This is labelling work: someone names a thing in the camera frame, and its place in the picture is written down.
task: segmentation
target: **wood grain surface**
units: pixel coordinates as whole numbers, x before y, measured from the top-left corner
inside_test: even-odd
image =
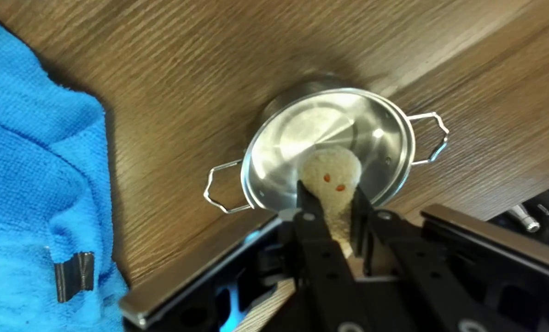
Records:
[[[489,217],[549,186],[549,1],[0,0],[0,22],[104,103],[115,258],[132,285],[202,265],[218,250],[207,243],[264,221],[207,206],[205,171],[240,156],[250,119],[312,71],[443,116],[443,158],[390,202],[414,221],[428,202]],[[416,130],[423,154],[434,129]],[[218,180],[240,202],[237,173]]]

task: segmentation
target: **stainless steel pot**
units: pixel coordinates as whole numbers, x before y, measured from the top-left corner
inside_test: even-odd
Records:
[[[209,169],[202,197],[233,213],[246,208],[283,210],[296,204],[296,160],[322,145],[351,149],[362,164],[360,188],[371,204],[390,199],[410,165],[428,164],[447,145],[447,127],[436,112],[406,116],[386,97],[349,86],[334,77],[314,79],[274,97],[261,114],[242,158]],[[416,158],[412,121],[432,119],[441,140],[425,158]],[[240,206],[211,197],[215,173],[237,167]]]

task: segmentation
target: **metal bracket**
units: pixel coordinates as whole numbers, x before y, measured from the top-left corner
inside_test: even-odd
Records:
[[[53,263],[56,302],[67,302],[75,293],[93,287],[93,252],[77,252],[64,263]]]

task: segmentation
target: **blue cloth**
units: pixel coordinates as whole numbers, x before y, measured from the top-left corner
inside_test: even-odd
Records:
[[[93,250],[93,289],[56,302],[53,263]],[[0,25],[0,332],[121,330],[104,114]]]

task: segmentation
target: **pot handle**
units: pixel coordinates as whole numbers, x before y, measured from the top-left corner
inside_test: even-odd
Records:
[[[436,112],[421,112],[421,114],[412,114],[406,116],[408,121],[417,121],[417,119],[434,119],[438,129],[441,130],[441,140],[438,141],[438,145],[425,156],[419,160],[412,160],[412,165],[419,165],[419,164],[430,164],[438,158],[438,154],[445,149],[447,145],[447,134],[449,129],[443,125],[441,117]]]
[[[218,202],[217,199],[211,197],[211,184],[213,184],[215,173],[218,173],[222,169],[228,169],[228,167],[237,167],[239,164],[240,164],[240,158],[229,160],[229,162],[224,162],[224,164],[217,164],[207,171],[205,186],[202,189],[202,197],[204,197],[205,202],[213,204],[222,213],[235,213],[235,212],[240,212],[240,210],[253,208],[250,202],[228,208],[228,206],[224,206],[222,202]]]

